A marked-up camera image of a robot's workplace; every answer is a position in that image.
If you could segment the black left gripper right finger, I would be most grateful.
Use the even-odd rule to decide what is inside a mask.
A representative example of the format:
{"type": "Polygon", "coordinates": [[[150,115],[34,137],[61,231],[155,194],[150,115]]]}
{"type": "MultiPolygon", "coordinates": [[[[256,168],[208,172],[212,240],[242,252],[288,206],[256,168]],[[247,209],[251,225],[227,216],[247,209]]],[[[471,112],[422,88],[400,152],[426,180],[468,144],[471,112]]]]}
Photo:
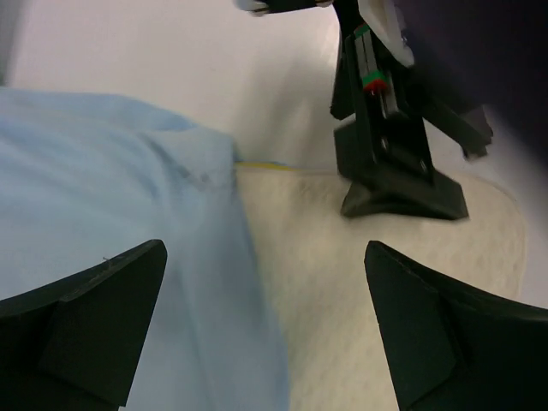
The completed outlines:
{"type": "Polygon", "coordinates": [[[545,410],[547,311],[368,243],[366,280],[401,410],[545,410]]]}

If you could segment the cream yellow-edged pillow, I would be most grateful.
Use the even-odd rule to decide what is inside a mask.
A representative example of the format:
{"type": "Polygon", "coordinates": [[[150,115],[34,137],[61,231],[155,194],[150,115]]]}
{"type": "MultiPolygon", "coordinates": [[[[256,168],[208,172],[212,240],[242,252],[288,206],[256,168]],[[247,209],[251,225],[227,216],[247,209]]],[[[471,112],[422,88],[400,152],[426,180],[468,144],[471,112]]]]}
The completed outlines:
{"type": "Polygon", "coordinates": [[[469,216],[347,219],[348,184],[328,172],[239,164],[239,193],[265,292],[288,346],[293,410],[394,410],[396,396],[364,258],[381,241],[464,283],[514,299],[526,266],[526,225],[500,187],[460,174],[469,216]]]}

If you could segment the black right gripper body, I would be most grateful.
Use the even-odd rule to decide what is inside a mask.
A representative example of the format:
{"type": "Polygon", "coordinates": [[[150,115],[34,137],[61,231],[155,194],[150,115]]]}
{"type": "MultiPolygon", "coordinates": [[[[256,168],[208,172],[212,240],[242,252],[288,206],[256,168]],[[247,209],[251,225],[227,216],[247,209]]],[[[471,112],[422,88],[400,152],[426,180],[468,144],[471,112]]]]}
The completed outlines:
{"type": "Polygon", "coordinates": [[[278,14],[334,6],[341,26],[366,23],[393,56],[435,64],[514,128],[547,126],[545,1],[239,1],[278,14]]]}

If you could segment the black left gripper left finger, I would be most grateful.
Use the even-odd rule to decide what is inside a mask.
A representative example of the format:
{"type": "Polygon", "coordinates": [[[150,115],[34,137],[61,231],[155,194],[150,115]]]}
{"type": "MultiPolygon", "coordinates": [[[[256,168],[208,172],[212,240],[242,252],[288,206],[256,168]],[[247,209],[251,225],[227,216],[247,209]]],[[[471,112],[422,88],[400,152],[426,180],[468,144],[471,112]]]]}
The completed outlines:
{"type": "Polygon", "coordinates": [[[126,405],[164,278],[150,240],[1,302],[3,410],[126,405]]]}

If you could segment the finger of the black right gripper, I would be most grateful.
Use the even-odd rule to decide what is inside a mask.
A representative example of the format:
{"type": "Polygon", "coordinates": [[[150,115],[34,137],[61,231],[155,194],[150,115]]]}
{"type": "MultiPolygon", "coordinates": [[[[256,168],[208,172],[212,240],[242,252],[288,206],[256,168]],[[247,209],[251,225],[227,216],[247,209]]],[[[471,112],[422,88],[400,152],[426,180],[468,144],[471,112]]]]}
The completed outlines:
{"type": "Polygon", "coordinates": [[[344,40],[343,49],[354,112],[334,131],[337,171],[350,183],[342,215],[467,218],[461,185],[433,166],[422,119],[386,118],[381,93],[362,86],[365,50],[357,46],[354,35],[344,40]]]}
{"type": "Polygon", "coordinates": [[[421,114],[460,146],[465,159],[483,158],[488,154],[493,132],[483,106],[458,114],[447,104],[429,98],[422,106],[421,114]]]}

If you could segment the light blue pillowcase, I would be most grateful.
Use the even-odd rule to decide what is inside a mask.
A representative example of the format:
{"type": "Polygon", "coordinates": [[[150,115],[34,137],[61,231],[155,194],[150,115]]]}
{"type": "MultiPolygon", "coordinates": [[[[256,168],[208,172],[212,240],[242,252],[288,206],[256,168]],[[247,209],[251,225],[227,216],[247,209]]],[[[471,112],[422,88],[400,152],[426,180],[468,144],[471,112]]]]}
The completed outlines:
{"type": "Polygon", "coordinates": [[[134,99],[1,91],[2,297],[166,246],[130,410],[289,406],[234,162],[229,137],[134,99]]]}

